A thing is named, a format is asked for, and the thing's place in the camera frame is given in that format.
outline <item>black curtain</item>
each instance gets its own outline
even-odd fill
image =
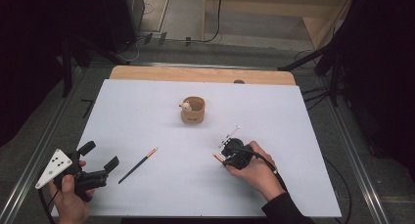
[[[62,79],[59,0],[0,0],[0,146]]]
[[[377,155],[415,179],[415,0],[353,0],[350,10],[330,43],[346,97]]]

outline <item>left hand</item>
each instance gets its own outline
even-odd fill
[[[79,162],[80,166],[84,166],[85,161]],[[66,175],[62,180],[62,190],[58,191],[58,188],[53,184],[53,181],[49,182],[49,191],[53,197],[57,192],[58,194],[54,198],[54,203],[59,213],[59,223],[85,223],[89,216],[89,205],[84,202],[74,192],[75,181],[72,175]],[[88,197],[92,197],[95,190],[86,191]]]

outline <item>brown cup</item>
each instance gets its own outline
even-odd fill
[[[183,103],[185,103],[186,101],[189,101],[189,104],[192,110],[189,112],[185,112],[182,110],[181,118],[183,122],[202,123],[202,121],[204,121],[204,116],[205,116],[205,100],[200,97],[191,96],[191,97],[186,98],[183,101]]]

